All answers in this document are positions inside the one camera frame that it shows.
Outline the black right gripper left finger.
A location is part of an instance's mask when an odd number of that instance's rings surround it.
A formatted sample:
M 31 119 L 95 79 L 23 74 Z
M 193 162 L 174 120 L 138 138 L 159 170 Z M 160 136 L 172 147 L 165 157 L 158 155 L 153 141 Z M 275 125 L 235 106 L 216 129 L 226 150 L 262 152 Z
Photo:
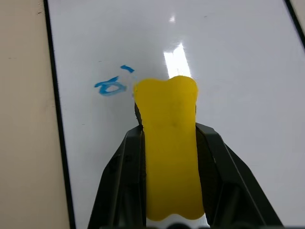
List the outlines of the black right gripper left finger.
M 126 133 L 106 165 L 87 229 L 134 229 L 145 226 L 145 137 L 139 125 Z

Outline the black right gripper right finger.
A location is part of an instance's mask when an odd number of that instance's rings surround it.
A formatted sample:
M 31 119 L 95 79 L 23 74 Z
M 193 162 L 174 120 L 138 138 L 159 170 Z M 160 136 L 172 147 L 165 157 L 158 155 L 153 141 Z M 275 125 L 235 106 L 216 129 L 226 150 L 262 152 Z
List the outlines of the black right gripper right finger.
M 283 224 L 247 164 L 211 127 L 196 124 L 203 208 L 211 227 Z

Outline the yellow whiteboard eraser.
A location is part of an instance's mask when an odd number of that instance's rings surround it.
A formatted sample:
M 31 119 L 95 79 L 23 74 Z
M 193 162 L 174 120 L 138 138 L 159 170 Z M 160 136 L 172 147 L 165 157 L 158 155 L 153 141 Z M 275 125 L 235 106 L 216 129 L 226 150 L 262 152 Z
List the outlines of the yellow whiteboard eraser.
M 195 80 L 145 79 L 133 89 L 145 135 L 146 216 L 172 214 L 195 220 L 204 214 L 196 144 Z

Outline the black-framed whiteboard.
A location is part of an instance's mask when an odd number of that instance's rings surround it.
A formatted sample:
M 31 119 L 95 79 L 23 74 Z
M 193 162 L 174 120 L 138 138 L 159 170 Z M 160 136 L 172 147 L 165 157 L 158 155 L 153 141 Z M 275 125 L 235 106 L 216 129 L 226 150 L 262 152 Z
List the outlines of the black-framed whiteboard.
M 305 46 L 291 0 L 43 0 L 71 229 L 137 125 L 132 86 L 198 85 L 197 122 L 250 167 L 287 226 L 305 226 Z

